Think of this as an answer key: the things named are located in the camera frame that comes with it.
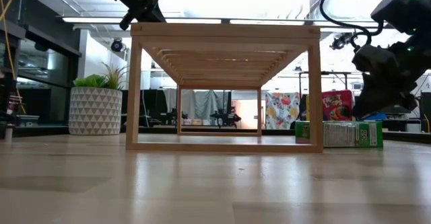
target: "cable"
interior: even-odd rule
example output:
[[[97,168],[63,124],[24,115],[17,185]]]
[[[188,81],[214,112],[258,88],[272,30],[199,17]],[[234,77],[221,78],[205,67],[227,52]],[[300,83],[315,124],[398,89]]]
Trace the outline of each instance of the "cable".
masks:
[[[430,133],[430,121],[428,120],[428,117],[426,117],[425,114],[424,116],[425,116],[426,124],[428,125],[428,133]]]
[[[148,118],[147,118],[147,108],[145,107],[145,100],[143,100],[143,89],[142,89],[142,105],[143,105],[143,111],[144,111],[144,117],[145,117],[145,121],[147,122],[147,127],[150,127],[150,124],[148,124]]]
[[[0,15],[0,20],[2,20],[6,16],[6,11],[9,9],[9,6],[11,6],[13,0],[9,0],[6,4],[5,9],[2,11]]]
[[[12,62],[11,47],[10,47],[10,43],[9,43],[9,36],[8,36],[8,34],[7,34],[7,24],[6,24],[6,20],[4,19],[5,15],[6,15],[6,12],[7,12],[7,10],[9,9],[9,6],[11,5],[11,2],[12,2],[12,1],[13,1],[13,0],[9,0],[9,2],[7,3],[7,5],[6,5],[6,7],[5,7],[3,0],[0,0],[0,3],[1,3],[1,10],[2,10],[2,12],[3,12],[3,13],[1,14],[1,16],[0,16],[0,20],[3,20],[3,25],[4,25],[4,28],[5,28],[6,49],[7,49],[7,54],[8,54],[8,56],[9,56],[9,64],[10,64],[10,66],[11,66],[13,80],[15,80],[15,81],[16,81],[16,80],[17,80],[17,77],[16,77],[16,75],[15,75],[15,67],[14,67],[13,62]],[[21,106],[22,112],[23,112],[24,114],[27,114],[26,109],[24,108],[24,106],[23,106],[23,104],[22,104],[22,97],[21,97],[20,91],[19,91],[18,87],[15,87],[15,88],[16,88],[16,94],[18,95],[18,99],[19,99],[19,101],[20,101],[20,106]]]
[[[378,28],[377,28],[377,31],[375,31],[375,32],[370,32],[367,28],[365,28],[365,27],[363,27],[363,26],[358,26],[358,25],[354,25],[354,24],[349,24],[349,23],[345,23],[345,22],[339,22],[339,21],[337,21],[337,20],[335,20],[335,19],[333,19],[333,18],[331,18],[331,17],[329,17],[326,13],[325,13],[325,10],[323,9],[323,5],[324,5],[324,3],[325,3],[325,0],[321,0],[321,3],[320,3],[320,5],[319,5],[319,9],[320,9],[320,11],[321,11],[321,13],[322,13],[322,16],[327,20],[327,21],[329,21],[329,22],[332,22],[332,23],[334,23],[334,24],[336,24],[336,25],[338,25],[338,26],[343,26],[343,27],[347,27],[347,28],[354,28],[354,29],[357,29],[357,30],[361,30],[362,32],[359,32],[359,33],[354,33],[354,35],[352,36],[352,39],[351,39],[351,44],[352,44],[352,46],[355,48],[355,50],[358,50],[359,48],[360,48],[360,46],[358,46],[355,42],[354,42],[354,39],[356,39],[358,36],[362,36],[362,35],[364,35],[364,36],[366,36],[367,37],[367,39],[366,39],[366,44],[371,44],[371,38],[373,37],[373,36],[377,36],[377,35],[379,35],[382,31],[383,31],[383,22],[379,22],[378,23]]]

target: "black cable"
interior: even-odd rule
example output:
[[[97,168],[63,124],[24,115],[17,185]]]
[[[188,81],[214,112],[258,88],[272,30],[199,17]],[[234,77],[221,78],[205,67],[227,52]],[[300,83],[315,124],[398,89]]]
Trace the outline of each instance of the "black cable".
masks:
[[[343,26],[343,27],[347,27],[347,28],[354,28],[357,30],[361,30],[361,32],[359,33],[354,33],[354,35],[352,36],[351,39],[351,44],[352,46],[355,48],[355,50],[358,50],[360,47],[354,42],[354,39],[356,39],[358,36],[364,35],[367,37],[366,40],[366,44],[371,44],[371,38],[372,36],[377,36],[379,35],[382,31],[383,31],[383,22],[379,22],[378,23],[378,28],[377,31],[375,32],[370,32],[367,28],[363,27],[363,26],[359,26],[359,25],[354,25],[354,24],[349,24],[349,23],[345,23],[345,22],[339,22],[331,17],[329,17],[326,13],[325,10],[323,9],[323,5],[325,3],[325,0],[321,0],[321,3],[319,5],[319,9],[322,13],[322,16],[328,21],[328,22],[332,22],[338,26]]]

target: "security camera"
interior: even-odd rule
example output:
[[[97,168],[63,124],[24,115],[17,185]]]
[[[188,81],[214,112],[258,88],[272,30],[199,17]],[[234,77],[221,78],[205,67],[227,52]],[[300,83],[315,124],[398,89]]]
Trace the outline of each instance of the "security camera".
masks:
[[[349,44],[352,39],[353,33],[340,33],[334,36],[334,42],[329,47],[332,50],[340,50],[343,49],[345,45]]]
[[[115,38],[114,42],[112,42],[112,44],[110,45],[112,51],[123,52],[124,49],[126,49],[126,46],[122,43],[122,41],[123,40],[121,38]]]

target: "cardboard box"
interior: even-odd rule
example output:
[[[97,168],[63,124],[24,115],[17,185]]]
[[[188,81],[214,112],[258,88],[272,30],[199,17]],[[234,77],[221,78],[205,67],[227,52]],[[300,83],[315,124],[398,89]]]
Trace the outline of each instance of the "cardboard box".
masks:
[[[323,120],[353,121],[350,116],[354,105],[354,95],[350,90],[322,92]],[[306,119],[310,120],[310,98],[306,97]]]
[[[310,122],[296,122],[295,142],[310,143]],[[382,122],[324,122],[323,147],[383,147]]]
[[[202,122],[204,126],[211,126],[211,120],[203,120]]]
[[[193,126],[202,126],[203,122],[202,122],[202,120],[201,120],[201,119],[193,119],[193,120],[191,121],[191,124],[192,124]]]
[[[309,121],[296,121],[295,143],[310,143]]]
[[[184,119],[183,124],[184,125],[191,125],[191,119]]]

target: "wooden slat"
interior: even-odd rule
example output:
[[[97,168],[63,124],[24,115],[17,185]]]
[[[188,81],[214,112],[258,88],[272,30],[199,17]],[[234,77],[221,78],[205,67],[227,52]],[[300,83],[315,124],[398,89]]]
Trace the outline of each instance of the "wooden slat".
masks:
[[[259,81],[233,81],[233,80],[220,80],[208,81],[202,79],[185,79],[183,82],[183,89],[236,89],[236,90],[249,90],[260,87]]]
[[[319,43],[308,47],[308,91],[310,97],[310,142],[323,152],[321,55]]]
[[[181,136],[215,136],[215,137],[260,137],[255,133],[217,133],[217,132],[182,132]]]
[[[316,26],[134,23],[131,35],[319,39],[321,32]]]
[[[262,89],[257,90],[257,134],[262,136]]]
[[[248,145],[248,144],[208,144],[208,143],[135,143],[136,151],[194,151],[213,153],[321,153],[316,145]]]
[[[237,76],[237,75],[232,75],[232,76],[220,76],[220,75],[216,75],[211,77],[210,75],[189,75],[187,77],[184,78],[184,80],[194,80],[194,79],[202,79],[202,80],[230,80],[230,81],[235,81],[236,83],[241,83],[241,81],[256,81],[259,82],[261,77],[247,77],[247,76]]]
[[[238,74],[238,71],[232,70],[232,69],[227,69],[227,68],[211,68],[211,71],[208,71],[208,68],[205,67],[180,67],[178,68],[178,73],[180,73],[181,75],[187,75],[188,73],[223,73],[223,74]],[[262,75],[264,74],[264,71],[262,71],[262,69],[241,69],[240,73],[244,74],[259,74]]]
[[[213,52],[213,53],[196,53],[196,54],[165,54],[163,59],[171,59],[178,61],[189,60],[229,60],[235,59],[237,61],[254,60],[254,61],[274,61],[283,55],[283,52]]]
[[[129,68],[129,94],[127,98],[126,149],[130,149],[131,144],[137,142],[137,134],[139,130],[141,55],[142,47],[139,41],[132,41]]]
[[[181,100],[181,96],[183,95],[183,88],[178,85],[178,88],[176,90],[176,133],[179,135],[181,134],[181,126],[183,125],[183,101]]]
[[[296,59],[299,55],[301,55],[301,51],[291,52],[289,54],[284,55],[278,62],[276,62],[263,76],[261,80],[261,84],[266,84],[269,80],[275,77],[281,70],[285,69],[289,63],[291,63],[294,59]]]
[[[250,38],[241,37],[192,37],[192,36],[146,36],[141,43],[145,47],[163,48],[164,50],[213,50],[213,51],[287,51],[303,49],[313,39],[299,38]]]
[[[243,67],[253,67],[253,68],[262,68],[266,69],[275,61],[171,61],[168,60],[169,63],[178,67],[205,67],[205,68],[224,68],[224,67],[235,67],[237,69]]]
[[[165,73],[167,75],[169,75],[169,77],[171,77],[174,81],[181,82],[181,76],[178,74],[178,72],[175,71],[175,68],[172,68],[171,65],[167,62],[165,62],[160,55],[158,54],[158,52],[160,51],[159,48],[145,48],[144,49],[147,51],[147,53],[153,58],[153,60],[155,60],[157,62],[157,64],[159,64],[159,66],[161,66],[163,68],[163,70],[165,71]]]

